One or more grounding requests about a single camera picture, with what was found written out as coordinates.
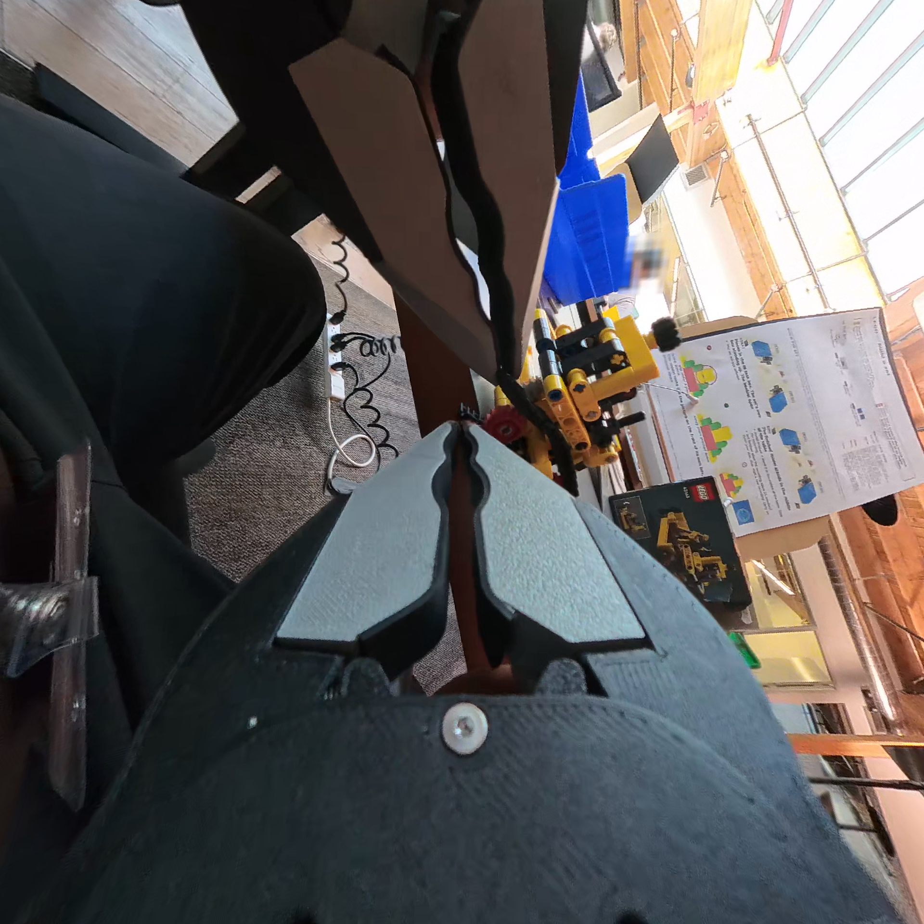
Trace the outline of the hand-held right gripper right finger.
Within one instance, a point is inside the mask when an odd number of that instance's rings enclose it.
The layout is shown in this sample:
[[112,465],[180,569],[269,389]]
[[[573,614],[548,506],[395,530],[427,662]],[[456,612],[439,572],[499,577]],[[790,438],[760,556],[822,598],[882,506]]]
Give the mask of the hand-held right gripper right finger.
[[492,666],[643,651],[648,634],[566,489],[474,424],[471,482],[479,635]]

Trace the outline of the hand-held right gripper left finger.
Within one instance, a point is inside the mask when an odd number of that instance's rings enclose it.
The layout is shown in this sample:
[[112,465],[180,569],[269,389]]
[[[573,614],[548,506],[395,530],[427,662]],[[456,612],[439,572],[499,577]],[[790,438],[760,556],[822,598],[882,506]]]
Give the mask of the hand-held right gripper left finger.
[[460,427],[446,422],[346,500],[274,642],[364,657],[395,680],[445,634],[448,500]]

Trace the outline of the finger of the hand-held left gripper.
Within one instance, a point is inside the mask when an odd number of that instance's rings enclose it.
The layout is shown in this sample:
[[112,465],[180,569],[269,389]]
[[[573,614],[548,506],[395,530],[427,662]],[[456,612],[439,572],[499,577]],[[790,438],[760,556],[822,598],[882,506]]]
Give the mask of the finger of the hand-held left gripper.
[[340,36],[289,67],[385,279],[492,382],[516,372],[516,63],[502,36],[444,34],[431,93],[380,43]]
[[477,237],[496,364],[519,376],[558,180],[541,2],[471,2],[433,61],[448,167]]

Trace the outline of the yellow black lego excavator model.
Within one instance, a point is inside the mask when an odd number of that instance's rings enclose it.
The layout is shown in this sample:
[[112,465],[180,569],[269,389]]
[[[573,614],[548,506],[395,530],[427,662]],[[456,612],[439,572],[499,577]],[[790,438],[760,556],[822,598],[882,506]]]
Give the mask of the yellow black lego excavator model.
[[579,328],[554,327],[537,307],[532,349],[517,380],[502,380],[493,406],[473,420],[537,471],[578,494],[577,475],[606,467],[621,451],[619,433],[644,420],[642,412],[624,417],[616,406],[660,376],[655,353],[669,353],[682,342],[676,321],[653,322],[648,333],[635,319],[606,311]]

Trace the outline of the black lego box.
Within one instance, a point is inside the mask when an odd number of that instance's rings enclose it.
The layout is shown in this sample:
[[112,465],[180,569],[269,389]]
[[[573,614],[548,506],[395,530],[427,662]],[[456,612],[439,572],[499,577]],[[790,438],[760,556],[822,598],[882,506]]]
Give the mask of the black lego box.
[[715,616],[752,604],[721,491],[712,476],[611,496],[615,524]]

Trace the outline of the blue plastic bin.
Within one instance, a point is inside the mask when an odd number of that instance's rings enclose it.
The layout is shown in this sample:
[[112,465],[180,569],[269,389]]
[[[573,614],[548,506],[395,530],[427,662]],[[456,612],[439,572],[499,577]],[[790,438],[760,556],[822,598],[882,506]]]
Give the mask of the blue plastic bin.
[[592,155],[593,138],[583,74],[577,80],[576,100],[570,128],[569,146],[564,167],[559,174],[560,191],[568,191],[601,179]]
[[560,190],[543,280],[562,305],[629,287],[627,179],[617,174]]

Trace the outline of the dark monitor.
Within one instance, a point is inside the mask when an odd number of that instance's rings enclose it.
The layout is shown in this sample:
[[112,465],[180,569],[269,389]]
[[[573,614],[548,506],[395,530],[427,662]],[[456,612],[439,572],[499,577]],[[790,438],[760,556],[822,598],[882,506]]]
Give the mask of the dark monitor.
[[617,30],[612,23],[596,25],[586,18],[582,45],[581,77],[589,113],[593,113],[622,97],[617,77],[609,64],[607,53],[617,46]]

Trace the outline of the black chair back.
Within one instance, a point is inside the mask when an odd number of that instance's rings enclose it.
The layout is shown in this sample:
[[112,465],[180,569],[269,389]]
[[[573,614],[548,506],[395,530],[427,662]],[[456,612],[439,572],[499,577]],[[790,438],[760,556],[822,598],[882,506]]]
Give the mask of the black chair back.
[[628,156],[626,164],[641,206],[662,193],[665,184],[676,172],[679,161],[661,115],[655,117],[641,142]]

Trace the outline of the white power strip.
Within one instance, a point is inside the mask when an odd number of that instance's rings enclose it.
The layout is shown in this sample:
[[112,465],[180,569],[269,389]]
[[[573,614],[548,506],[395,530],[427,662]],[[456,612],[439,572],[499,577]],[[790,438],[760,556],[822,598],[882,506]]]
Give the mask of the white power strip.
[[346,396],[345,379],[343,375],[343,357],[341,349],[340,312],[328,314],[324,329],[323,344],[325,350],[325,363],[327,368],[327,395],[329,400],[343,402]]

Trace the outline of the brown wooden table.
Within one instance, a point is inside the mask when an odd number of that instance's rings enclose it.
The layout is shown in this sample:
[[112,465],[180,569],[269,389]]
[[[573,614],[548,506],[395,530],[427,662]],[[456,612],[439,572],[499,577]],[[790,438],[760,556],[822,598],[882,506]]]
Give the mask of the brown wooden table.
[[[420,320],[396,290],[395,308],[410,386],[422,435],[455,421],[462,405],[474,407],[476,391],[468,366]],[[449,694],[515,695],[520,685],[508,663],[491,666],[479,632],[474,564],[474,508],[464,445],[457,446],[448,500],[448,576],[456,608],[461,648],[467,664],[462,676],[449,681]]]

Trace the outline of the person's black clothing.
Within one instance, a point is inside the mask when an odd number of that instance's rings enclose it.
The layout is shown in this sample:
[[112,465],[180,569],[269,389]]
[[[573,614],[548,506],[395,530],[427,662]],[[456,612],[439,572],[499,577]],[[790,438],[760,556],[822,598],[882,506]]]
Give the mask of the person's black clothing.
[[321,335],[318,272],[242,208],[6,96],[1,114],[2,580],[50,577],[55,469],[91,446],[87,791],[42,753],[45,658],[2,680],[2,922],[88,824],[145,710],[234,584],[192,551],[182,457]]

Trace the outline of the printed instruction sheet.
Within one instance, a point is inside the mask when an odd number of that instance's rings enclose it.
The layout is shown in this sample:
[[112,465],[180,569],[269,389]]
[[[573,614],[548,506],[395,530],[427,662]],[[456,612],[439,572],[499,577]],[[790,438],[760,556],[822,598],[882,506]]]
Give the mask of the printed instruction sheet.
[[922,485],[881,308],[749,324],[654,359],[668,468],[714,479],[737,539]]

